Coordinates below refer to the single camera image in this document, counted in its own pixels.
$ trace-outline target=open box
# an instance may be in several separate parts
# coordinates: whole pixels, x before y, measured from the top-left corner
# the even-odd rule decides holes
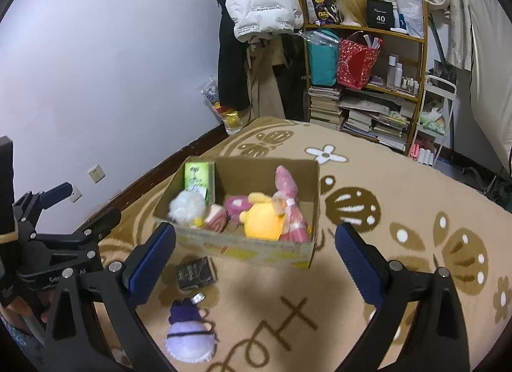
[[[187,161],[215,163],[215,196],[218,204],[223,204],[231,196],[247,196],[255,191],[272,196],[276,192],[276,168],[283,165],[299,187],[298,205],[311,226],[312,234],[311,242],[306,243],[269,241],[247,238],[243,226],[232,223],[226,226],[223,233],[185,228],[174,223],[178,244],[199,253],[229,256],[262,265],[309,268],[316,248],[319,216],[320,170],[315,160],[189,157]],[[184,165],[176,171],[153,211],[153,216],[160,221],[171,222],[167,216],[169,203],[183,190]]]

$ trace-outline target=beige blanket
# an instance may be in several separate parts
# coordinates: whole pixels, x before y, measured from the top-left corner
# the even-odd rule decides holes
[[[374,310],[363,302],[334,247],[335,227],[343,221],[351,221],[387,259],[414,270],[449,268],[463,305],[472,368],[503,331],[512,300],[512,215],[476,191],[381,145],[275,118],[257,119],[207,155],[316,159],[322,216],[308,271],[214,259],[219,280],[204,289],[201,305],[220,343],[209,364],[171,360],[180,372],[334,371]],[[151,212],[166,184],[123,212],[121,225],[100,244],[104,263],[124,259],[152,233]],[[348,212],[347,205],[358,211]],[[194,256],[201,255],[177,247],[149,303],[138,309],[161,348],[168,310],[181,297],[173,265]],[[408,307],[382,366],[399,353],[414,307]],[[104,309],[98,310],[109,342],[118,347]]]

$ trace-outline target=wall socket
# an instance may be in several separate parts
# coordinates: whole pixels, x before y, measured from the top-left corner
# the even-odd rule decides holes
[[[91,176],[95,184],[99,183],[101,180],[103,180],[103,178],[105,178],[105,173],[103,172],[99,164],[89,171],[89,175]]]
[[[81,191],[78,189],[76,185],[73,186],[73,192],[71,193],[71,196],[69,196],[69,199],[71,200],[71,203],[74,203],[77,201],[80,197],[82,197]]]

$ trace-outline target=white wall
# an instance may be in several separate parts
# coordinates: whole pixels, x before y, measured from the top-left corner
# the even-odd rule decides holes
[[[15,193],[64,181],[84,196],[43,214],[73,231],[218,125],[195,89],[217,73],[215,0],[15,0],[0,23],[0,134]],[[87,172],[100,164],[97,185]]]
[[[439,11],[434,12],[433,17],[443,51],[446,55],[450,20],[446,19],[442,12]],[[440,60],[440,56],[434,41],[434,34],[429,27],[427,69],[434,66],[435,59]],[[475,122],[469,103],[471,72],[459,70],[457,78],[457,94],[459,99],[454,106],[454,149],[456,152],[472,159],[489,170],[497,172],[502,166],[501,161],[498,159],[491,144]],[[450,147],[449,138],[446,140],[445,145],[447,145],[448,148]]]

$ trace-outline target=green tissue pack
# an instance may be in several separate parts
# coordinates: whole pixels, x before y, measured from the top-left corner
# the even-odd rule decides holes
[[[213,162],[185,162],[185,190],[197,191],[206,204],[215,203],[215,169]]]

